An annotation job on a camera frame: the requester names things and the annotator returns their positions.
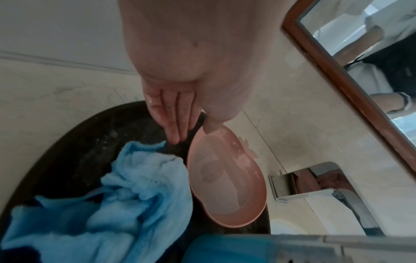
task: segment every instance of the blue container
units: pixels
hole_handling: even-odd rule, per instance
[[[275,255],[271,235],[203,235],[192,242],[182,263],[269,263]]]

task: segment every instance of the brown frame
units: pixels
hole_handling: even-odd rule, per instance
[[[300,52],[316,66],[349,103],[374,128],[374,131],[396,154],[416,179],[416,148],[400,132],[391,120],[372,102],[356,82],[311,36],[299,22],[299,18],[317,0],[298,0],[287,13],[282,29]]]

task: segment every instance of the gray wall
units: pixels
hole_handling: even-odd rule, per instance
[[[134,71],[116,0],[2,0],[0,57]]]

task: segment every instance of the towel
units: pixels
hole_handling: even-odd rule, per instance
[[[156,262],[192,214],[188,171],[181,158],[156,153],[164,144],[127,143],[103,187],[84,197],[36,196],[41,207],[14,208],[1,248],[33,247],[43,263]],[[100,204],[88,201],[100,194]]]

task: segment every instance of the plastic bowl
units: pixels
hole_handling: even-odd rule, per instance
[[[206,214],[236,228],[256,220],[266,206],[266,182],[247,141],[226,126],[196,133],[188,154],[189,184]]]

